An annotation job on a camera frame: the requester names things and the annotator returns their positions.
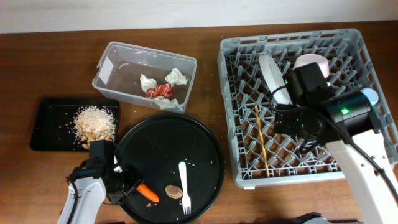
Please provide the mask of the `rice and food scraps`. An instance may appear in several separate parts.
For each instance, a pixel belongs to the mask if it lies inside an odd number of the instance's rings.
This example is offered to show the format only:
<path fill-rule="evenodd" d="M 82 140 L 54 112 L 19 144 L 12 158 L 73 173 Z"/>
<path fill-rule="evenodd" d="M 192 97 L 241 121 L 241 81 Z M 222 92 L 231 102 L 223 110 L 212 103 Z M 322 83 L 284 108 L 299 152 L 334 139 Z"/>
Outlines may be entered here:
<path fill-rule="evenodd" d="M 73 118 L 73 132 L 83 149 L 91 142 L 111 141 L 116 137 L 116 120 L 110 109 L 99 106 L 79 107 Z"/>

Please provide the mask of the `grey plate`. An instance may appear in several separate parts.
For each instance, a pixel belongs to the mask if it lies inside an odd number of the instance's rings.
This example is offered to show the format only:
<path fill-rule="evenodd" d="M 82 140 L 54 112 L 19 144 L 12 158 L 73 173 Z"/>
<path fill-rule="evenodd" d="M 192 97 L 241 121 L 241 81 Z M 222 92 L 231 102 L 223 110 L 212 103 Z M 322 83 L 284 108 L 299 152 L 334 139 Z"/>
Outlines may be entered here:
<path fill-rule="evenodd" d="M 260 55 L 259 64 L 266 85 L 271 92 L 274 92 L 277 88 L 285 85 L 282 78 L 282 72 L 271 56 Z M 276 92 L 274 94 L 274 99 L 276 103 L 291 104 L 290 96 L 285 88 Z"/>

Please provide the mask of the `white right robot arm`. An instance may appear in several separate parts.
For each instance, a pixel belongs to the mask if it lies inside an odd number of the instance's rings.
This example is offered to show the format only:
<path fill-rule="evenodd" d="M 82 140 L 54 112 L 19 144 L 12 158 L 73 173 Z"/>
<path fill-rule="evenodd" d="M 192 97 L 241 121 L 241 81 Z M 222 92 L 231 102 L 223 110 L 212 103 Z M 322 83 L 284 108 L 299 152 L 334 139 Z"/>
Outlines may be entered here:
<path fill-rule="evenodd" d="M 338 163 L 365 223 L 397 223 L 397 179 L 387 158 L 382 125 L 374 111 L 377 93 L 365 88 L 331 96 L 290 91 L 281 101 L 275 90 L 269 107 L 276 112 L 274 131 L 326 146 Z"/>

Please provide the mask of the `white tissue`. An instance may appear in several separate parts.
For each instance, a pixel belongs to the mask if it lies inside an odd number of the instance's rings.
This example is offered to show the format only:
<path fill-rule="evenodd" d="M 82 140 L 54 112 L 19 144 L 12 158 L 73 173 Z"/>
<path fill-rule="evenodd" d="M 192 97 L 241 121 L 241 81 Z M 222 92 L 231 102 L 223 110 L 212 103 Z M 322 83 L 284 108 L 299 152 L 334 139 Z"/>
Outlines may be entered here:
<path fill-rule="evenodd" d="M 154 100 L 161 110 L 179 108 L 179 103 L 176 98 L 170 100 L 164 96 L 158 96 L 154 98 Z"/>
<path fill-rule="evenodd" d="M 172 71 L 165 76 L 165 81 L 172 86 L 186 85 L 188 83 L 188 78 L 183 75 L 179 69 L 173 68 Z"/>
<path fill-rule="evenodd" d="M 157 82 L 153 78 L 147 78 L 145 75 L 141 74 L 140 77 L 141 89 L 146 93 L 149 89 L 156 88 Z"/>

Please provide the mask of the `light blue cup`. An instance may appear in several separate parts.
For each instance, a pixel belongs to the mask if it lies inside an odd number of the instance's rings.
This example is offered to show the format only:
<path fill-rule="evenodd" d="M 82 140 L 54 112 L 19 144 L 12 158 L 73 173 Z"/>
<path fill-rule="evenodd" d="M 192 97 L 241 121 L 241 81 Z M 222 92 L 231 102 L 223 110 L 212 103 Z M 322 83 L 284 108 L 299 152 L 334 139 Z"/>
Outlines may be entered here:
<path fill-rule="evenodd" d="M 372 106 L 374 106 L 379 101 L 379 96 L 375 90 L 372 88 L 363 88 L 360 90 L 364 94 Z"/>

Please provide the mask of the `pink bowl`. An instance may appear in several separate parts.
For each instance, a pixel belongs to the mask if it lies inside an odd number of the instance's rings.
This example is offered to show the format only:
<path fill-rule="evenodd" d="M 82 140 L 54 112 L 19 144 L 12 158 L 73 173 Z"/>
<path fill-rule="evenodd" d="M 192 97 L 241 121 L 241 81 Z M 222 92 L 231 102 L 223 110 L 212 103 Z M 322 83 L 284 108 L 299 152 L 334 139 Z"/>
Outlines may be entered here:
<path fill-rule="evenodd" d="M 320 67 L 320 70 L 322 71 L 324 78 L 329 77 L 329 62 L 326 57 L 318 54 L 305 54 L 299 56 L 294 63 L 293 69 L 308 65 L 310 63 L 317 63 Z"/>

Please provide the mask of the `brown cookie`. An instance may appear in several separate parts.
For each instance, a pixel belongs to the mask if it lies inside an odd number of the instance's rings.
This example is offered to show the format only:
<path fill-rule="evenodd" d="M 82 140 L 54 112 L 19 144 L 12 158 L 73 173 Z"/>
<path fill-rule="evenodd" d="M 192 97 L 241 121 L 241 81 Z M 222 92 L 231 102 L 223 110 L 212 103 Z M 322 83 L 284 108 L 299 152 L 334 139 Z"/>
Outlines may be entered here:
<path fill-rule="evenodd" d="M 183 197 L 183 191 L 176 185 L 168 185 L 165 187 L 165 193 L 172 199 L 178 200 Z"/>

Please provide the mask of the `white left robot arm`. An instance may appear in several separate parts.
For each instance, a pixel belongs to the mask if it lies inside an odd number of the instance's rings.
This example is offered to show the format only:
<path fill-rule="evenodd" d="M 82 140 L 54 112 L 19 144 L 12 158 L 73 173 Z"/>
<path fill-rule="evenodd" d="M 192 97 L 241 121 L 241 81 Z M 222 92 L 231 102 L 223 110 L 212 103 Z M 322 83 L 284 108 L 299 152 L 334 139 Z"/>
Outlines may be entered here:
<path fill-rule="evenodd" d="M 94 223 L 103 202 L 122 206 L 143 181 L 130 172 L 111 175 L 88 175 L 87 171 L 73 172 L 67 177 L 68 197 L 59 223 Z"/>

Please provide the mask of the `red wrapper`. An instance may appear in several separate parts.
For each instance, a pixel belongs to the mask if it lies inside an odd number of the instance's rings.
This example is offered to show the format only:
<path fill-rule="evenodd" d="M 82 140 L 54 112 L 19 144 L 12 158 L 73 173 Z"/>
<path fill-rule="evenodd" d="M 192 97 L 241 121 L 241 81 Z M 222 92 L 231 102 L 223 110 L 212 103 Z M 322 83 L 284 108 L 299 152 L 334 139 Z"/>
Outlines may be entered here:
<path fill-rule="evenodd" d="M 164 98 L 169 98 L 172 96 L 172 85 L 164 84 L 157 85 L 155 88 L 150 88 L 144 95 L 146 98 L 155 99 L 159 96 L 163 96 Z"/>

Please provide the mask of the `wooden chopstick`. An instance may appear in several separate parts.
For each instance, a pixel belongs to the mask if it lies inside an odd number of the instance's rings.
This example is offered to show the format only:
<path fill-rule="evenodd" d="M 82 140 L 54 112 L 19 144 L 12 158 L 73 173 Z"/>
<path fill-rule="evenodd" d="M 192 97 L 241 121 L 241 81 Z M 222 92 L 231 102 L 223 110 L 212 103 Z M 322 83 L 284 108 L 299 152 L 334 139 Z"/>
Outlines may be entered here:
<path fill-rule="evenodd" d="M 263 136 L 263 133 L 262 133 L 261 120 L 260 120 L 260 117 L 259 117 L 259 110 L 258 110 L 257 105 L 254 107 L 254 110 L 255 110 L 255 113 L 256 113 L 256 122 L 257 122 L 258 131 L 259 131 L 259 139 L 260 139 L 260 142 L 261 142 L 261 149 L 262 149 L 262 155 L 263 155 L 263 158 L 264 158 L 266 176 L 270 177 L 270 175 L 269 175 L 269 166 L 268 166 L 268 163 L 267 163 L 267 154 L 266 154 L 266 149 L 265 149 L 265 144 L 264 144 L 264 136 Z"/>

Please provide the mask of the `orange carrot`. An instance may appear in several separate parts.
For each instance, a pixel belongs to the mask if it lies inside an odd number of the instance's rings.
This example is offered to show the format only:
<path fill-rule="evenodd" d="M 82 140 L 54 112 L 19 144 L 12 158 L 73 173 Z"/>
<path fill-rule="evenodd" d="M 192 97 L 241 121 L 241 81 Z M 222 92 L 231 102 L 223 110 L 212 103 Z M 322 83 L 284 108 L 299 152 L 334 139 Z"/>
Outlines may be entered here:
<path fill-rule="evenodd" d="M 146 186 L 145 184 L 141 184 L 139 185 L 136 190 L 142 194 L 145 198 L 149 199 L 151 202 L 155 202 L 155 203 L 159 203 L 160 199 L 159 197 L 153 192 L 151 191 L 150 188 L 148 188 L 148 186 Z"/>

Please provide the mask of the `white plastic fork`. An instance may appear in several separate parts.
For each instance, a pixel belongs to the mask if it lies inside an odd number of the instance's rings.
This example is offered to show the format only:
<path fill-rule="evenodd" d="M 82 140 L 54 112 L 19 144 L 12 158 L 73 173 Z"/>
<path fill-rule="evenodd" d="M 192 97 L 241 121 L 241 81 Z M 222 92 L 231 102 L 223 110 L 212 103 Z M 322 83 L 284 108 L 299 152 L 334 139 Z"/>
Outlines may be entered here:
<path fill-rule="evenodd" d="M 179 169 L 179 173 L 180 173 L 180 180 L 181 180 L 182 191 L 183 191 L 183 196 L 182 196 L 183 213 L 185 215 L 190 215 L 192 203 L 191 203 L 191 199 L 188 195 L 186 163 L 184 161 L 179 162 L 178 169 Z"/>

